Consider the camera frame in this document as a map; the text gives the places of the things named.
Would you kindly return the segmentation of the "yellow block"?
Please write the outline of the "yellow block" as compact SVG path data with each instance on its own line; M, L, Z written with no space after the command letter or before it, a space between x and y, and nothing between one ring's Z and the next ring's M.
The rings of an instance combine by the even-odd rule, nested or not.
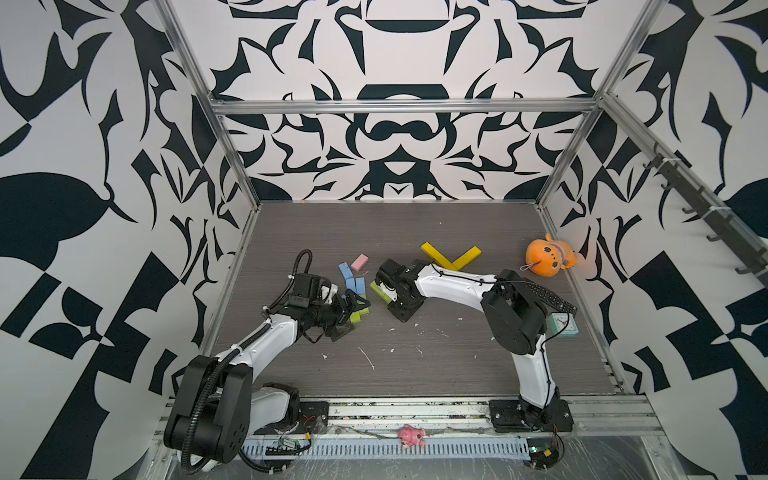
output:
M448 270L455 271L455 265L449 261L442 253L440 253L429 242L425 242L421 245L421 250L425 253L435 264Z
M468 265L470 265L474 260L476 260L481 254L482 254L482 250L480 248L478 248L477 246L471 247L464 254L462 254L460 257L458 257L456 260L452 262L453 269L455 271L463 270Z

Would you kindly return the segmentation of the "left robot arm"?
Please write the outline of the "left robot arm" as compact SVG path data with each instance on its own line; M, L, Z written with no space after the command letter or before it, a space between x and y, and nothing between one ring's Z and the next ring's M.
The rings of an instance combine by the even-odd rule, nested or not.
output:
M311 250L298 253L286 287L263 307L263 321L254 331L218 355L195 357L185 368L163 434L184 473L243 454L254 431L283 433L299 426L297 389L268 383L255 390L254 381L308 331L336 341L353 330L352 316L370 306L355 288L341 289L311 273L312 260Z

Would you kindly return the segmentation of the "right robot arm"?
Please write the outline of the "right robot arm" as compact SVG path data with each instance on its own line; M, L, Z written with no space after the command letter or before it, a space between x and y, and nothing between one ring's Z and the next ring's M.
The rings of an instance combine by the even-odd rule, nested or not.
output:
M401 322L410 320L427 299L482 312L493 339L512 355L519 380L513 412L499 413L496 424L507 431L544 430L556 424L563 403L546 353L547 319L552 313L571 318L577 313L575 305L512 270L480 275L422 261L402 265L386 260L371 288Z

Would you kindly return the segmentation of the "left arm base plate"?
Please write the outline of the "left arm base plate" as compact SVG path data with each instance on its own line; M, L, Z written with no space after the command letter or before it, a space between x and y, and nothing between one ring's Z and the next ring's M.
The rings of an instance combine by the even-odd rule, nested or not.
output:
M276 423L252 430L253 435L323 434L328 428L330 404L327 401L304 401L291 407L286 417Z

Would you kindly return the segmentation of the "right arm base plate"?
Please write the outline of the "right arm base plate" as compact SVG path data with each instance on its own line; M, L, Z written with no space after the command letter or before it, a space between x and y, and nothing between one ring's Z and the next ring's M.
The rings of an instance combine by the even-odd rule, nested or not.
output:
M489 415L497 433L571 432L574 419L569 404L555 396L544 408L524 400L490 400Z

